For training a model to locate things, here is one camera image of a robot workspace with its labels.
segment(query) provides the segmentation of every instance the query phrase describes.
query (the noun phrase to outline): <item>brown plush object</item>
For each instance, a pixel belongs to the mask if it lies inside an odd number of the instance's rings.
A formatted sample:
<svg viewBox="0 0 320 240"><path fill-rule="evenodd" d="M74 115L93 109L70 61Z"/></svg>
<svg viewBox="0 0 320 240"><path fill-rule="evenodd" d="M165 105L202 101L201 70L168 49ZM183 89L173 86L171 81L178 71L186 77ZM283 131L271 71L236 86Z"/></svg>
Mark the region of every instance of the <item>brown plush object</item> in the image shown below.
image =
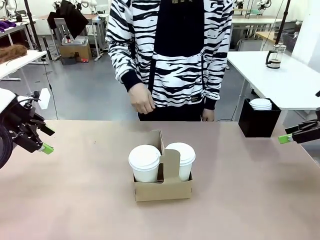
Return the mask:
<svg viewBox="0 0 320 240"><path fill-rule="evenodd" d="M27 48L23 45L12 45L0 48L0 64L27 55Z"/></svg>

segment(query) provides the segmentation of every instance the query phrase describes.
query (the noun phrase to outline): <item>floor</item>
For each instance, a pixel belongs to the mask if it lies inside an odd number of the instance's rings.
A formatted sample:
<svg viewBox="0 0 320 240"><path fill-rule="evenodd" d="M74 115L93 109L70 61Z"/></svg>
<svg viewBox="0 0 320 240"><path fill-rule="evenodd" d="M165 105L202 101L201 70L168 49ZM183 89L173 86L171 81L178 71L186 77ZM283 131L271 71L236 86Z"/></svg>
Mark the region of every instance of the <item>floor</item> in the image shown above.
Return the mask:
<svg viewBox="0 0 320 240"><path fill-rule="evenodd" d="M237 105L243 78L230 64L223 80L220 97L215 109L216 120L228 120ZM130 105L128 94L123 85L115 80L114 69L106 54L98 62L77 63L62 66L60 61L49 65L27 65L23 68L26 81L0 81L0 88L9 89L19 95L48 88L48 79L52 85L58 118L61 120L137 120L137 114ZM254 98L248 90L246 96ZM47 120L55 119L53 101L48 109L40 114ZM301 123L303 119L290 112L284 125L290 127ZM320 157L320 142L314 141L303 146L310 155Z"/></svg>

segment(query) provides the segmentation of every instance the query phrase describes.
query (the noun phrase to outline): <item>black trash bin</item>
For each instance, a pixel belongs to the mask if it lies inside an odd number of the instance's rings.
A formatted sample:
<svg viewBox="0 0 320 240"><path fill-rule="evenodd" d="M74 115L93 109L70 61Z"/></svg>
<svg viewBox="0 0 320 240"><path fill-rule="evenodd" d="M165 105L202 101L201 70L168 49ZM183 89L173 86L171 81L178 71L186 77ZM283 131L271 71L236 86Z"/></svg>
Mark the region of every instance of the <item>black trash bin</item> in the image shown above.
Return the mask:
<svg viewBox="0 0 320 240"><path fill-rule="evenodd" d="M244 100L238 124L246 138L271 137L281 113L279 107L273 101L271 103L271 110L254 110L250 99Z"/></svg>

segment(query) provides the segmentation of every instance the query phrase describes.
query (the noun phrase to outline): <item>stack of white lids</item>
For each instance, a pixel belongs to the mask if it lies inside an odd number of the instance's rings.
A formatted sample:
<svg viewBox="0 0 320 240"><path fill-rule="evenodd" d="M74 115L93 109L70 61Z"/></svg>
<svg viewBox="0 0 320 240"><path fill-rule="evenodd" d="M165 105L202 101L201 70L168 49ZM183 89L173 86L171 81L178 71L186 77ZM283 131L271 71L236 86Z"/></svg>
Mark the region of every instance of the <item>stack of white lids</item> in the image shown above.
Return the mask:
<svg viewBox="0 0 320 240"><path fill-rule="evenodd" d="M272 109L272 103L268 99L256 98L250 102L251 107L254 110L270 111Z"/></svg>

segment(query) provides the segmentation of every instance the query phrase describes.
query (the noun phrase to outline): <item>zebra print hoodie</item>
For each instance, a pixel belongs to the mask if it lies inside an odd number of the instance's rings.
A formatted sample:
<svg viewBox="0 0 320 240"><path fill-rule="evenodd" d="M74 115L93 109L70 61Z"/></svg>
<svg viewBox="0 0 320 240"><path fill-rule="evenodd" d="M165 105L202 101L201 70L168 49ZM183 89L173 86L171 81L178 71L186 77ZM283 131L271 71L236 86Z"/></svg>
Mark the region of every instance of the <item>zebra print hoodie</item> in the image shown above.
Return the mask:
<svg viewBox="0 0 320 240"><path fill-rule="evenodd" d="M180 13L184 7L173 8L185 2L189 4L187 14ZM205 100L206 109L215 109L226 69L232 9L232 0L112 0L106 40L115 78L127 90L144 83L157 107ZM197 17L191 18L190 10ZM182 32L177 27L180 35L191 32L189 39L177 43L178 36L170 39L177 35L170 23L180 18L168 16L170 13L182 17L182 25L187 17L191 18L188 23L203 26L181 26Z"/></svg>

